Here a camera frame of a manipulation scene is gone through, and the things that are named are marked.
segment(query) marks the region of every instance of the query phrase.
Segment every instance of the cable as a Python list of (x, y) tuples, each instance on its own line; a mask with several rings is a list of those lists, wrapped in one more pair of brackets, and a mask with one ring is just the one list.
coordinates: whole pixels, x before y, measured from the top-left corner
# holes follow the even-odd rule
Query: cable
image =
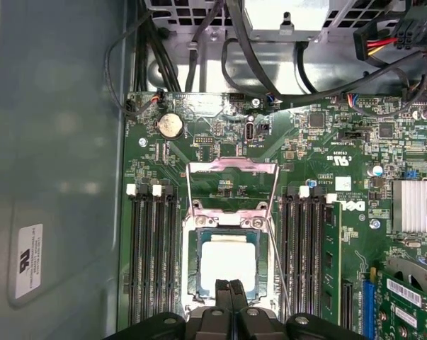
[(162, 59), (163, 65), (167, 68), (167, 71), (169, 73), (169, 76), (171, 77), (171, 81), (173, 83), (173, 90), (175, 92), (182, 92), (182, 89), (180, 87), (180, 84), (178, 82), (176, 69), (173, 66), (172, 60), (168, 55), (168, 52), (166, 48), (163, 45), (163, 42), (161, 41), (158, 30), (155, 26), (155, 23), (151, 21), (150, 26), (152, 27), (152, 36), (154, 37), (154, 46), (156, 48), (156, 51), (154, 50), (154, 53), (159, 53), (160, 57)]
[(224, 44), (222, 44), (222, 51), (221, 51), (221, 72), (222, 72), (222, 76), (224, 77), (224, 79), (226, 79), (227, 83), (231, 87), (236, 89), (238, 92), (240, 92), (242, 94), (246, 94), (247, 96), (251, 96), (251, 97), (256, 97), (256, 98), (263, 97), (264, 95), (262, 93), (256, 93), (256, 92), (253, 92), (253, 91), (250, 91), (250, 90), (247, 90), (247, 89), (241, 87), (234, 80), (232, 80), (230, 75), (227, 73), (227, 69), (226, 69), (227, 48), (229, 47), (229, 45), (231, 43), (237, 43), (237, 42), (238, 42), (238, 40), (236, 38), (230, 38), (230, 39), (227, 39), (224, 42)]
[(111, 79), (111, 73), (110, 73), (110, 57), (111, 57), (111, 52), (114, 49), (115, 46), (117, 46), (118, 43), (120, 43), (122, 40), (124, 40), (125, 38), (128, 38), (130, 35), (132, 35), (147, 19), (150, 18), (150, 16), (152, 15), (152, 11), (148, 11), (146, 12), (141, 19), (139, 19), (136, 23), (134, 23), (133, 25), (131, 25), (124, 33), (122, 33), (120, 35), (120, 37), (113, 42), (108, 49), (106, 50), (106, 54), (105, 54), (105, 64), (104, 64), (104, 72), (105, 72), (105, 78), (106, 78), (106, 86), (108, 87), (109, 90), (109, 94), (114, 102), (114, 104), (119, 108), (119, 110), (121, 110), (123, 113), (125, 113), (126, 115), (136, 115), (136, 112), (132, 112), (127, 110), (125, 107), (123, 107), (123, 105), (120, 103), (119, 98), (117, 97), (117, 94), (114, 91), (114, 87), (113, 87), (113, 81)]
[(263, 70), (263, 67), (259, 60), (257, 59), (256, 54), (251, 46), (251, 42), (248, 38), (248, 33), (246, 32), (246, 26), (244, 25), (243, 15), (241, 14), (241, 9), (237, 0), (226, 0), (227, 9), (231, 16), (232, 25), (235, 29), (235, 34), (238, 38), (241, 49), (243, 50), (246, 61), (248, 62), (251, 71), (254, 73), (256, 78), (262, 83), (262, 85), (276, 98), (280, 98), (280, 92), (275, 87), (273, 82), (268, 78), (267, 74)]
[(312, 94), (316, 94), (318, 91), (309, 81), (306, 75), (306, 71), (304, 70), (304, 50), (306, 50), (307, 46), (308, 46), (308, 42), (298, 41), (295, 43), (295, 51), (296, 51), (295, 56), (297, 59), (296, 60), (297, 68), (298, 68), (298, 73), (300, 74), (300, 78), (303, 84), (306, 86), (306, 89)]
[(251, 43), (248, 39), (248, 35), (246, 33), (246, 27), (243, 22), (243, 16), (241, 14), (240, 8), (238, 4), (236, 3), (236, 0), (226, 0), (227, 7), (229, 9), (231, 18), (232, 18), (232, 25), (234, 26), (235, 33), (238, 37), (238, 41), (240, 44), (240, 47), (243, 50), (243, 53), (245, 55), (246, 61), (248, 62), (251, 70), (253, 71), (254, 75), (256, 75), (257, 79), (272, 93), (275, 95), (276, 98), (280, 99), (283, 102), (288, 102), (290, 105), (295, 104), (302, 104), (302, 103), (309, 103), (312, 101), (318, 101), (319, 99), (322, 99), (324, 97), (328, 96), (335, 96), (337, 94), (347, 92), (353, 89), (356, 89), (362, 85), (365, 85), (369, 83), (370, 81), (375, 80), (376, 78), (382, 76), (383, 74), (386, 74), (389, 71), (392, 71), (393, 69), (408, 63), (413, 62), (414, 60), (422, 57), (422, 52), (415, 52), (412, 53), (406, 57), (403, 57), (396, 62), (393, 62), (391, 64), (388, 64), (388, 66), (383, 67), (367, 76), (364, 76), (361, 79), (357, 79), (355, 81), (352, 81), (349, 84), (345, 84), (340, 87), (336, 87), (335, 89), (322, 91), (319, 93), (312, 93), (312, 94), (302, 94), (302, 95), (281, 95), (281, 93), (278, 91), (277, 88), (273, 85), (271, 80), (268, 78), (266, 73), (264, 72), (260, 62), (257, 60), (256, 55), (254, 54), (254, 51), (252, 49)]
[(383, 74), (388, 73), (389, 71), (392, 71), (393, 69), (396, 69), (397, 67), (403, 64), (413, 62), (414, 60), (417, 60), (418, 58), (422, 57), (422, 55), (423, 55), (422, 52), (411, 53), (410, 55), (407, 55), (406, 57), (403, 57), (395, 62), (392, 62), (391, 64), (388, 64), (388, 66), (378, 69), (377, 71), (371, 74), (368, 74), (363, 78), (357, 79), (355, 81), (352, 81), (351, 83), (344, 84), (334, 89), (313, 93), (313, 94), (298, 94), (298, 95), (285, 94), (285, 95), (282, 95), (282, 100), (290, 102), (292, 104), (309, 103), (312, 101), (318, 101), (319, 99), (323, 99), (325, 97), (335, 96), (343, 92), (348, 92), (360, 86), (366, 85), (367, 83), (375, 80), (376, 78), (382, 76)]
[(368, 47), (379, 47), (382, 45), (388, 45), (390, 43), (395, 43), (397, 41), (397, 38), (387, 38), (387, 39), (383, 39), (383, 40), (378, 40), (378, 41), (371, 41), (368, 42)]
[(368, 56), (374, 55), (375, 53), (379, 52), (380, 50), (383, 50), (386, 46), (387, 45), (383, 45), (383, 46), (375, 48), (374, 50), (372, 50), (368, 53)]
[[(194, 33), (193, 39), (191, 42), (198, 43), (200, 39), (200, 35), (202, 32), (214, 21), (216, 15), (222, 10), (224, 7), (223, 0), (219, 0), (215, 2), (215, 5), (211, 9), (210, 12), (208, 12), (207, 16), (202, 20), (202, 23), (200, 23), (198, 29)], [(193, 84), (194, 84), (194, 76), (196, 73), (196, 66), (198, 65), (198, 51), (197, 50), (190, 50), (190, 59), (188, 63), (188, 76), (186, 77), (186, 83), (185, 83), (185, 92), (191, 92), (193, 91)]]
[[(381, 69), (382, 67), (388, 66), (389, 64), (387, 62), (384, 62), (381, 59), (378, 59), (376, 56), (371, 55), (370, 57), (368, 57), (366, 59), (366, 62), (373, 67), (378, 67), (379, 69)], [(402, 71), (401, 69), (393, 69), (392, 70), (398, 77), (399, 80), (401, 81), (401, 83), (403, 84), (403, 86), (405, 88), (409, 88), (410, 87), (410, 81), (408, 76), (406, 75), (406, 73), (404, 71)]]
[[(238, 40), (236, 38), (228, 39), (224, 42), (224, 45), (222, 46), (222, 53), (221, 53), (221, 70), (224, 78), (226, 79), (227, 83), (236, 89), (239, 92), (242, 92), (243, 94), (247, 94), (249, 96), (255, 96), (259, 97), (262, 96), (262, 93), (254, 93), (250, 92), (244, 88), (242, 88), (240, 85), (235, 83), (235, 81), (232, 80), (230, 75), (227, 73), (226, 69), (226, 61), (227, 61), (227, 47), (231, 43), (236, 43)], [(375, 80), (376, 78), (382, 76), (383, 74), (386, 74), (387, 72), (392, 71), (393, 69), (397, 69), (399, 66), (413, 62), (414, 60), (420, 58), (423, 56), (422, 52), (415, 52), (410, 55), (407, 55), (406, 57), (403, 57), (395, 62), (392, 62), (391, 64), (387, 64), (387, 66), (382, 67), (381, 69), (378, 69), (377, 71), (368, 74), (367, 76), (364, 76), (363, 78), (357, 79), (355, 81), (352, 81), (351, 83), (344, 84), (342, 86), (336, 87), (334, 89), (313, 93), (313, 94), (285, 94), (281, 95), (281, 98), (283, 101), (287, 101), (291, 104), (302, 104), (302, 103), (310, 103), (312, 101), (318, 101), (320, 99), (323, 99), (325, 97), (335, 96), (338, 94), (342, 94), (343, 92), (348, 92), (351, 90), (354, 90), (360, 86), (366, 85), (367, 83)]]
[(362, 115), (364, 115), (366, 117), (371, 117), (371, 118), (391, 118), (391, 117), (394, 117), (396, 115), (399, 115), (399, 114), (404, 113), (405, 111), (407, 111), (415, 102), (417, 102), (417, 100), (419, 100), (419, 98), (421, 97), (421, 95), (423, 94), (423, 92), (426, 90), (426, 87), (427, 87), (427, 72), (423, 76), (423, 80), (421, 82), (419, 90), (416, 92), (416, 94), (413, 96), (413, 98), (410, 99), (410, 101), (408, 101), (405, 104), (405, 106), (403, 106), (399, 110), (396, 110), (395, 112), (391, 112), (391, 113), (383, 113), (381, 115), (379, 115), (377, 113), (373, 113), (373, 112), (364, 111), (362, 108), (358, 108), (356, 106), (352, 106), (352, 110), (354, 110), (355, 112), (360, 113), (360, 114), (362, 114)]

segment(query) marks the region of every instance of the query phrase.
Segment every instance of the integrated circuit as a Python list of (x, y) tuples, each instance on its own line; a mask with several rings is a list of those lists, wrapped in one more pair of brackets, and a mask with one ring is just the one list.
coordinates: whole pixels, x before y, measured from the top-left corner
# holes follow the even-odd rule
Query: integrated circuit
[(380, 123), (378, 125), (379, 137), (380, 138), (393, 138), (394, 135), (394, 124), (392, 123)]
[(322, 128), (325, 125), (325, 117), (323, 113), (311, 113), (309, 115), (309, 126), (311, 128)]

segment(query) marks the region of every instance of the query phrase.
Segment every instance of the aluminum heatsink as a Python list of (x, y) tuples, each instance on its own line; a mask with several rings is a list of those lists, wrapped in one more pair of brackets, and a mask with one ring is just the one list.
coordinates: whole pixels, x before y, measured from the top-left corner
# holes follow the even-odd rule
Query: aluminum heatsink
[(393, 181), (393, 229), (427, 233), (427, 181)]

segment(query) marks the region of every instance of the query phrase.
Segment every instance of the sticker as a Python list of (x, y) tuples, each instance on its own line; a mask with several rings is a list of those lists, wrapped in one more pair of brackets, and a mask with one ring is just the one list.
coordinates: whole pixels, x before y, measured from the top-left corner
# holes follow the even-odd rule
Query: sticker
[(351, 191), (352, 190), (352, 178), (347, 177), (336, 177), (334, 179), (334, 188), (336, 191)]
[(405, 288), (403, 285), (400, 285), (393, 280), (387, 279), (386, 286), (389, 290), (396, 293), (399, 296), (402, 296), (405, 300), (413, 303), (414, 305), (421, 307), (421, 296), (415, 292), (412, 292), (410, 289)]
[(401, 310), (396, 306), (396, 315), (404, 320), (407, 324), (412, 326), (413, 328), (418, 328), (418, 320), (415, 317), (411, 316), (409, 313)]
[(15, 299), (40, 286), (43, 225), (31, 225), (18, 232)]

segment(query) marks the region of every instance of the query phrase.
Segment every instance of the blue connector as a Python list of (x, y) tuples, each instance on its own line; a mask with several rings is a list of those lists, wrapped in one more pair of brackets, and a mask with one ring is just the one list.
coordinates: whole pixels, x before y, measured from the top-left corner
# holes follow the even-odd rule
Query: blue connector
[(363, 335), (368, 339), (375, 336), (375, 285), (366, 280), (363, 282)]

